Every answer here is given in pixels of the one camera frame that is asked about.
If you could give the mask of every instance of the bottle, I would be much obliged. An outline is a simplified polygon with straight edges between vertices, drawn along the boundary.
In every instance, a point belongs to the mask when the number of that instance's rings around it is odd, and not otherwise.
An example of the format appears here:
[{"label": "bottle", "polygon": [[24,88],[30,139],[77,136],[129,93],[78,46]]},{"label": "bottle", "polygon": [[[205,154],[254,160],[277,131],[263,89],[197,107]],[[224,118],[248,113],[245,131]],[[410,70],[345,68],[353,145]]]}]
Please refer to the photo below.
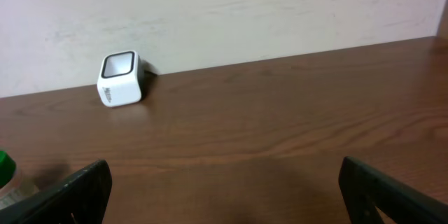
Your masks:
[{"label": "bottle", "polygon": [[0,209],[23,200],[39,190],[24,176],[14,160],[0,150]]}]

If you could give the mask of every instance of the green bottle cap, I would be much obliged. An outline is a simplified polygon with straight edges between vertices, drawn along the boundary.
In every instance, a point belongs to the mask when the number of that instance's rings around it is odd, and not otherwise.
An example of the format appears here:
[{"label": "green bottle cap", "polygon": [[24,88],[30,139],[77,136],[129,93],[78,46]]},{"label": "green bottle cap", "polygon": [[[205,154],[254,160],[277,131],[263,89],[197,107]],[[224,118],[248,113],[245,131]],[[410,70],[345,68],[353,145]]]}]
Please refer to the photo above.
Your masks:
[{"label": "green bottle cap", "polygon": [[0,188],[13,178],[14,172],[14,160],[6,152],[0,150]]}]

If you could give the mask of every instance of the wooden table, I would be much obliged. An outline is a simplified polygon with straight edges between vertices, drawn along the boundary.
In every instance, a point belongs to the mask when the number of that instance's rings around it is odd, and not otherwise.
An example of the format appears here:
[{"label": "wooden table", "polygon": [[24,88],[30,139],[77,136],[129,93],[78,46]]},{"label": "wooden table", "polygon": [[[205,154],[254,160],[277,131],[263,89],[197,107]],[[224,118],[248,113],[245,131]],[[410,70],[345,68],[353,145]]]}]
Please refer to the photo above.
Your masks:
[{"label": "wooden table", "polygon": [[105,223],[348,223],[352,155],[448,202],[448,42],[369,45],[0,99],[0,146],[45,188],[104,158]]}]

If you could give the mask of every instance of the white wall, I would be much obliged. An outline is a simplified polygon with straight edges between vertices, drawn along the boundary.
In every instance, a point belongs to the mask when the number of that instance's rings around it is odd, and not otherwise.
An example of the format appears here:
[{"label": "white wall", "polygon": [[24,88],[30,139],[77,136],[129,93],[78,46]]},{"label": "white wall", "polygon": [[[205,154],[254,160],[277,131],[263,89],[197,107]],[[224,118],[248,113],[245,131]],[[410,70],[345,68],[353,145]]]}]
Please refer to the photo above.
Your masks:
[{"label": "white wall", "polygon": [[0,0],[0,97],[96,83],[109,53],[161,74],[435,34],[445,0]]}]

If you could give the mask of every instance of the black object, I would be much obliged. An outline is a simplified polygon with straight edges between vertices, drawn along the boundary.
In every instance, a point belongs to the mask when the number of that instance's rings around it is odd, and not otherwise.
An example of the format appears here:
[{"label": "black object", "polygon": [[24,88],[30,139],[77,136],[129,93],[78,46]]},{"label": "black object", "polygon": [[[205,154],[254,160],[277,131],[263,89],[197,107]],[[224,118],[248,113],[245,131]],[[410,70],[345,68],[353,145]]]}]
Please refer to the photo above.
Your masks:
[{"label": "black object", "polygon": [[384,223],[377,207],[396,223],[448,223],[448,206],[352,157],[344,158],[339,186],[353,224]]},{"label": "black object", "polygon": [[100,224],[112,189],[107,162],[99,160],[57,185],[0,211],[1,224]]}]

